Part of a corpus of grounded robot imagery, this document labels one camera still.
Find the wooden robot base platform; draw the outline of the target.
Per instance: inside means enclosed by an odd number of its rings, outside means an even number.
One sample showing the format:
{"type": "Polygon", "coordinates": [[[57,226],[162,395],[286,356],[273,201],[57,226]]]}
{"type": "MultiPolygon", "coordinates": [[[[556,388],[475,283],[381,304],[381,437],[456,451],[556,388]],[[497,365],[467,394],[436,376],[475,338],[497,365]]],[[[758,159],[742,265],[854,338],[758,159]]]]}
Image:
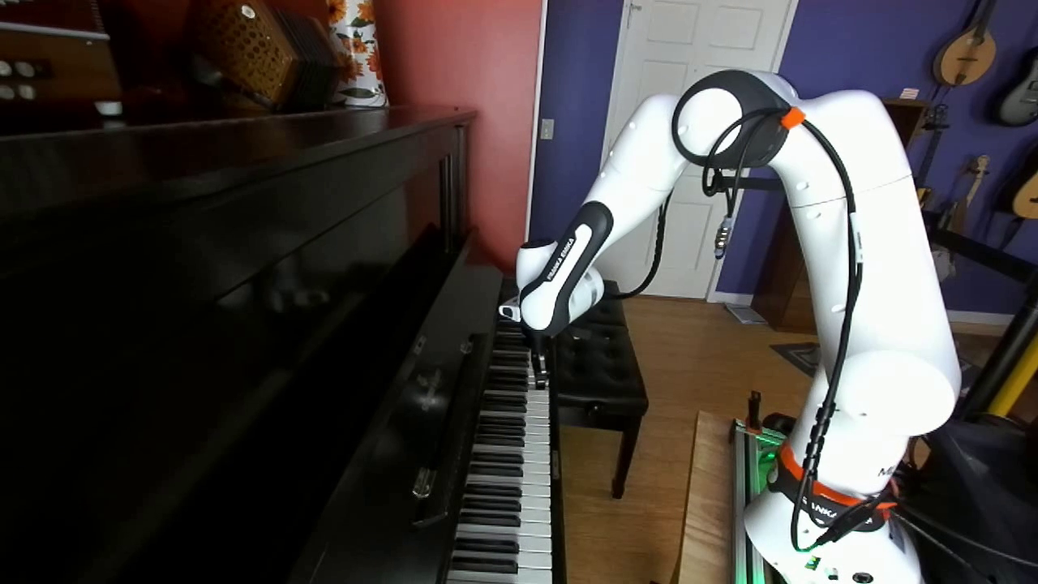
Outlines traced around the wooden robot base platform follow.
{"type": "Polygon", "coordinates": [[[751,584],[742,539],[747,441],[736,420],[695,420],[673,584],[751,584]]]}

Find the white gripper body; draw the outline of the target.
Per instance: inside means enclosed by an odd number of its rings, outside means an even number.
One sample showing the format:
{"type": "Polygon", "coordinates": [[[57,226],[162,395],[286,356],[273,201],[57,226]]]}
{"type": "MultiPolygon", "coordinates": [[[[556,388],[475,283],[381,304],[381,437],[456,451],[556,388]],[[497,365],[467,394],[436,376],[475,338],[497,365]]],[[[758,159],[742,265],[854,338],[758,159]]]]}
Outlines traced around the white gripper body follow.
{"type": "Polygon", "coordinates": [[[599,304],[607,287],[597,269],[575,279],[572,290],[547,283],[538,291],[506,300],[497,316],[536,335],[556,335],[599,304]]]}

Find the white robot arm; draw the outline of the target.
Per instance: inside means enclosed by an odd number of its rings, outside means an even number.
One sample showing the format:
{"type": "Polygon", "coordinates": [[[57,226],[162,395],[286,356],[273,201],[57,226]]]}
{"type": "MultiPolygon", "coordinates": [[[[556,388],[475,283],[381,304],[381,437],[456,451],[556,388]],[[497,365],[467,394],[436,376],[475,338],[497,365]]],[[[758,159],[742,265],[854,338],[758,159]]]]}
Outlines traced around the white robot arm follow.
{"type": "Polygon", "coordinates": [[[536,335],[575,326],[604,300],[593,262],[692,167],[777,176],[818,326],[804,412],[742,532],[786,584],[924,584],[892,476],[909,441],[951,420],[960,365],[912,167],[874,93],[796,99],[777,74],[727,67],[646,99],[563,237],[520,254],[501,316],[536,335]]]}

